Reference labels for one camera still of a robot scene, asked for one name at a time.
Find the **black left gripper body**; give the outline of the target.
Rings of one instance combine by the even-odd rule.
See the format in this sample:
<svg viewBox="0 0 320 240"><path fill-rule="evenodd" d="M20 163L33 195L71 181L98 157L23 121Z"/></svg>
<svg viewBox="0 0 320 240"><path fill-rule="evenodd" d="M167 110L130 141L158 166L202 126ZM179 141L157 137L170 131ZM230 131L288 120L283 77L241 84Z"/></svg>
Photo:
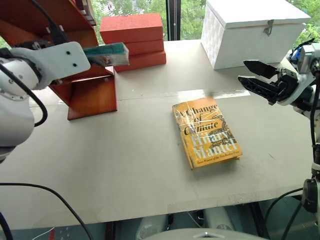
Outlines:
<svg viewBox="0 0 320 240"><path fill-rule="evenodd" d="M32 40L32 41L25 41L22 43L18 43L16 45L17 48L26 48L30 50L39 50L44 49L53 46L54 44L45 39L38 39L38 40Z"/></svg>

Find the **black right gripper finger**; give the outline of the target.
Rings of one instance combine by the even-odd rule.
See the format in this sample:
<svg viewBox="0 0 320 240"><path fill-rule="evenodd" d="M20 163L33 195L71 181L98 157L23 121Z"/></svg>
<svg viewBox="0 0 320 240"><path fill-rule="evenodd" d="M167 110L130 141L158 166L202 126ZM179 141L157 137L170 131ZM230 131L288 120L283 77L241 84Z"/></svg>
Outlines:
<svg viewBox="0 0 320 240"><path fill-rule="evenodd" d="M257 94L268 101L277 100L278 88L276 86L259 80L254 76L238 76L237 78L246 90Z"/></svg>
<svg viewBox="0 0 320 240"><path fill-rule="evenodd" d="M278 74L277 68L259 60L244 60L243 63L250 72L267 79L271 79L273 76Z"/></svg>

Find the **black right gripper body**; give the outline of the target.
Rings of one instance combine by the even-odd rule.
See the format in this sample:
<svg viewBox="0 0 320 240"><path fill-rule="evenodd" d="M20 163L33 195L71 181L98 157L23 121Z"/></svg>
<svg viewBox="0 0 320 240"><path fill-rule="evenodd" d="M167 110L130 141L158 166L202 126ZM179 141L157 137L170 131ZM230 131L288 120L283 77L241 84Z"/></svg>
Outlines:
<svg viewBox="0 0 320 240"><path fill-rule="evenodd" d="M298 77L294 71L281 67L277 69L277 81L271 82L277 88L276 95L268 100L270 105L287 99L298 86Z"/></svg>

